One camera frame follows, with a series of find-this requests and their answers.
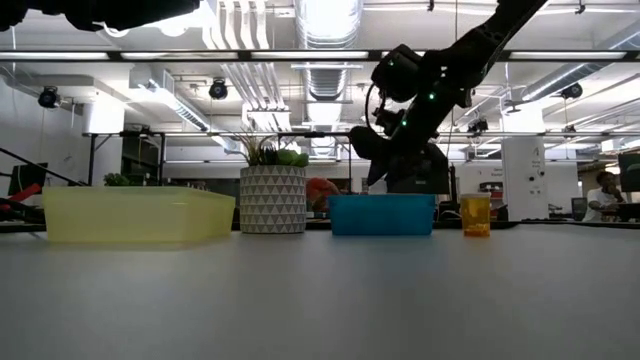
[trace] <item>small orange cup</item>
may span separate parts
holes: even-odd
[[[460,197],[460,214],[464,236],[491,236],[491,194],[463,194]]]

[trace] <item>white table surface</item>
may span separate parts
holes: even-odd
[[[0,236],[0,359],[640,359],[640,232]]]

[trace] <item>person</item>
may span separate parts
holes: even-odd
[[[600,188],[589,190],[587,194],[587,213],[582,221],[600,222],[602,213],[615,211],[618,204],[624,203],[620,190],[616,187],[616,177],[608,171],[598,174],[596,181]]]
[[[307,181],[307,201],[314,212],[328,212],[330,195],[340,195],[338,187],[327,179],[313,178]]]

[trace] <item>white patterned planter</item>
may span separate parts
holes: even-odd
[[[306,176],[294,166],[240,170],[240,230],[247,234],[295,234],[307,226]]]

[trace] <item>fluorescent light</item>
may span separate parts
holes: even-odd
[[[170,160],[165,161],[165,164],[185,165],[185,164],[204,164],[203,160]]]
[[[237,60],[236,52],[188,51],[188,52],[123,52],[125,60]]]
[[[418,56],[423,57],[425,52],[424,51],[414,51]],[[391,53],[391,51],[383,51],[382,52],[382,57],[385,57],[387,55],[389,55]]]
[[[243,164],[244,160],[169,160],[165,164],[189,165],[189,164]]]
[[[369,57],[367,51],[325,51],[325,50],[303,50],[303,51],[259,51],[254,52],[256,60],[274,59],[366,59]]]
[[[626,55],[624,51],[514,51],[509,59],[513,60],[555,60],[555,59],[598,59],[616,60]]]
[[[0,52],[0,60],[109,60],[106,52]]]
[[[335,164],[338,160],[309,160],[309,164]]]
[[[361,70],[362,65],[355,64],[291,64],[293,70]]]
[[[165,133],[166,137],[205,137],[209,136],[207,133],[191,133],[191,132],[183,132],[183,133]]]
[[[612,173],[613,175],[620,175],[620,173],[621,173],[620,167],[618,166],[618,164],[607,165],[605,170],[607,170],[608,172]]]

